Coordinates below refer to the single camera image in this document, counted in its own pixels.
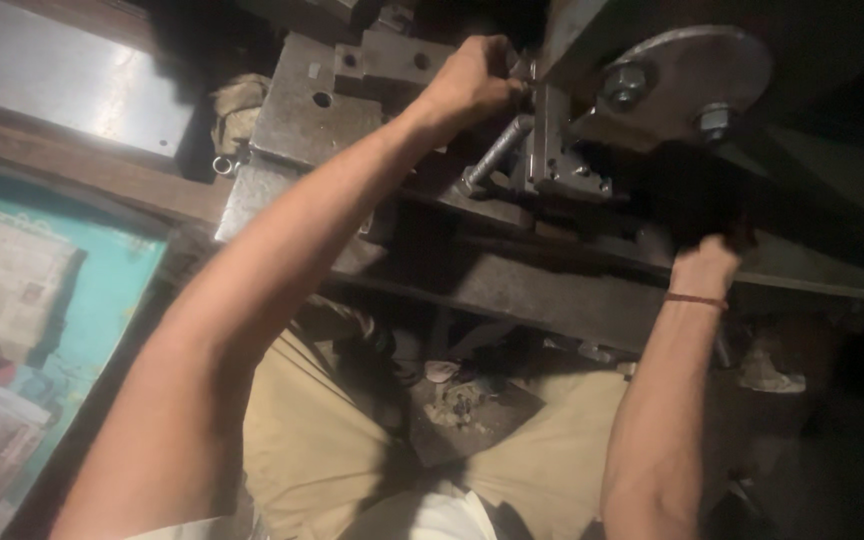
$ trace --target hand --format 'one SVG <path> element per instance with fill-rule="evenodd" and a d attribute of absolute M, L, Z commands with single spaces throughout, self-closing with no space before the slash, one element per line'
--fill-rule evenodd
<path fill-rule="evenodd" d="M 525 83 L 502 77 L 509 46 L 505 35 L 466 39 L 407 113 L 430 121 L 438 130 L 437 140 L 448 143 L 462 129 L 521 98 Z"/>
<path fill-rule="evenodd" d="M 741 257 L 726 245 L 725 236 L 706 236 L 697 247 L 676 256 L 669 292 L 725 300 L 741 263 Z"/>

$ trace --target bolt hole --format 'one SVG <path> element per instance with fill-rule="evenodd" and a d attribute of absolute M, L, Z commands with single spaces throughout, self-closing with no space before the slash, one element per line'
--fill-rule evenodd
<path fill-rule="evenodd" d="M 323 109 L 328 109 L 332 105 L 332 96 L 326 92 L 316 92 L 312 94 L 312 101 Z"/>
<path fill-rule="evenodd" d="M 418 53 L 415 55 L 415 67 L 421 69 L 422 71 L 426 71 L 430 66 L 432 66 L 432 60 L 429 59 L 424 53 Z"/>

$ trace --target khaki pants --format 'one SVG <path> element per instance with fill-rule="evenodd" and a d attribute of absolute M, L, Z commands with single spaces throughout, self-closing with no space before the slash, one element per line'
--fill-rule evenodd
<path fill-rule="evenodd" d="M 621 374 L 556 375 L 546 407 L 472 456 L 458 484 L 511 507 L 534 540 L 576 540 L 599 520 Z M 360 412 L 290 330 L 255 371 L 244 427 L 246 486 L 273 540 L 331 540 L 372 504 L 413 487 L 413 454 Z"/>

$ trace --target wooden plank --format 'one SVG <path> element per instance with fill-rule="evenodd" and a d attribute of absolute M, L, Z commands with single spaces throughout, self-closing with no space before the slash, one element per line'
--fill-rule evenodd
<path fill-rule="evenodd" d="M 229 178 L 206 184 L 128 163 L 99 151 L 0 126 L 0 166 L 43 180 L 86 187 L 139 209 L 215 225 L 233 189 Z"/>

